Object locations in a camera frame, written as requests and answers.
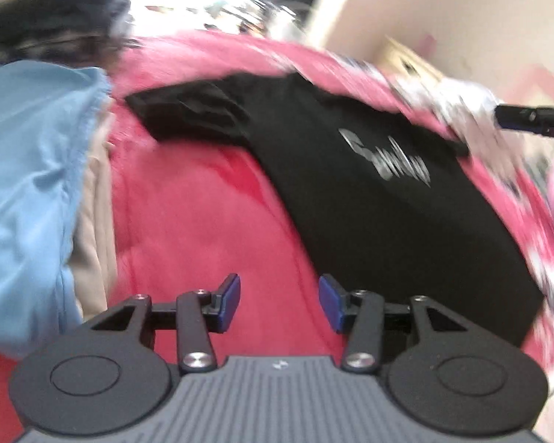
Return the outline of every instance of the beige cloth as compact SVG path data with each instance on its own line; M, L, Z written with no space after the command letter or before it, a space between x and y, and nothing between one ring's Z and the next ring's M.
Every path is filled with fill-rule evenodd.
M82 201L68 261L84 321L107 309L107 294L117 279L107 142L114 115L108 112L109 106L110 100L103 106L87 155Z

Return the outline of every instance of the metal screw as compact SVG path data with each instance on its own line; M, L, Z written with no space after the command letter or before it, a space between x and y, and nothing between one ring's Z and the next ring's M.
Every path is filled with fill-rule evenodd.
M207 368L213 363L213 358L210 354L203 353L202 351L195 351L187 354L182 362L189 368Z
M290 364L285 360L279 360L273 363L273 368L276 370L284 370L287 368Z
M367 368L368 366L373 365L376 362L376 359L369 353L352 353L345 359L345 361L352 368Z

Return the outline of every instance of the white lettering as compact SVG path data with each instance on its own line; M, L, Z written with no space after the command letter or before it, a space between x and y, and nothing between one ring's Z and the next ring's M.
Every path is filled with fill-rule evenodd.
M352 131L341 128L338 132L356 154L371 161L378 174L384 180L390 180L393 176L406 175L420 180L428 187L431 187L431 176L423 158L409 157L391 136L388 139L392 146L392 152L376 147L377 153L374 153L365 148L359 137Z

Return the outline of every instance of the shirt sleeve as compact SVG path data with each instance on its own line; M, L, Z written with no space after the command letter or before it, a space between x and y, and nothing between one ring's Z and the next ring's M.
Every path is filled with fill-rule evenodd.
M237 101L237 80L201 80L140 91L125 98L158 141L193 138L244 146L249 115Z

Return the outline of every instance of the red fabric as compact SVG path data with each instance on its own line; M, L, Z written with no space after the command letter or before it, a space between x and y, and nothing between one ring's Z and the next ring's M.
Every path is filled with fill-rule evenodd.
M234 71L278 74L295 68L333 93L376 108L402 111L440 132L439 122L400 104L387 85L342 67L332 56L297 45L194 32L150 39L128 50L113 77L110 140L119 281L111 304L135 293L155 302L185 291L214 289L236 272L240 307L229 332L212 336L220 359L229 354L340 356L317 298L317 275L267 177L238 148L178 141L157 144L123 103L145 88ZM541 345L526 351L545 363ZM175 361L173 332L157 334L156 350ZM13 363L0 357L0 443L21 432L7 398Z

